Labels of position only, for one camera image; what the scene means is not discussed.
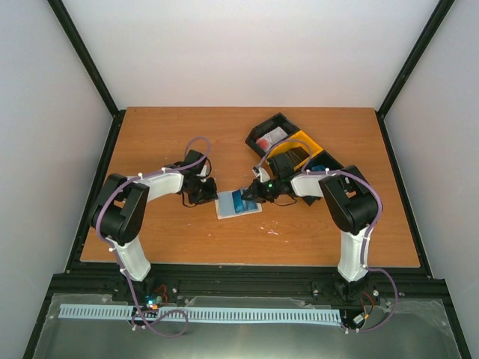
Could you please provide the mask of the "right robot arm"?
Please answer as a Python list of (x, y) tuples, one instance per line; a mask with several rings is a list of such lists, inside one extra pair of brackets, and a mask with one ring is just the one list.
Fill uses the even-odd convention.
[(340, 278), (335, 281), (336, 296), (342, 302), (359, 297), (367, 282), (370, 235), (382, 214), (378, 194), (354, 165), (339, 170), (319, 167), (298, 171), (295, 169), (298, 160), (290, 152), (275, 155), (266, 162), (273, 176), (262, 163), (253, 167), (255, 178), (242, 192), (242, 200), (273, 203), (281, 195), (293, 199), (324, 199), (341, 232)]

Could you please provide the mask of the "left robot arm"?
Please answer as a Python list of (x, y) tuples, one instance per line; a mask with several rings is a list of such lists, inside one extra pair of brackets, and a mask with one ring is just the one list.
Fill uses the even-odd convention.
[(139, 301), (151, 299), (156, 291), (139, 239), (147, 204), (170, 194), (180, 195), (187, 208), (213, 202), (218, 195), (211, 170), (206, 155), (188, 150), (183, 161), (150, 174), (111, 174), (100, 189), (88, 213), (89, 225), (114, 253), (121, 274), (131, 280), (130, 293)]

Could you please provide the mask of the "beige card holder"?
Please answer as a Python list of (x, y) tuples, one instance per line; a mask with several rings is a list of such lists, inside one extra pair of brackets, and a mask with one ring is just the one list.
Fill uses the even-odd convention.
[(250, 215), (262, 212), (260, 203), (243, 200), (245, 188), (234, 191), (222, 191), (215, 200), (216, 214), (219, 220), (235, 218), (242, 215)]

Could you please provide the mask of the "blue VIP card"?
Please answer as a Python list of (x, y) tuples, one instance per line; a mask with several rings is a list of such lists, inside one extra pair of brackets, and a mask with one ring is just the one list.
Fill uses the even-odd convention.
[(245, 190), (244, 188), (237, 189), (236, 191), (233, 191), (231, 194), (232, 200), (233, 200), (234, 213), (239, 215), (239, 214), (250, 213), (250, 212), (259, 212), (260, 207), (258, 203), (243, 201), (241, 199), (241, 194), (244, 192), (244, 190)]

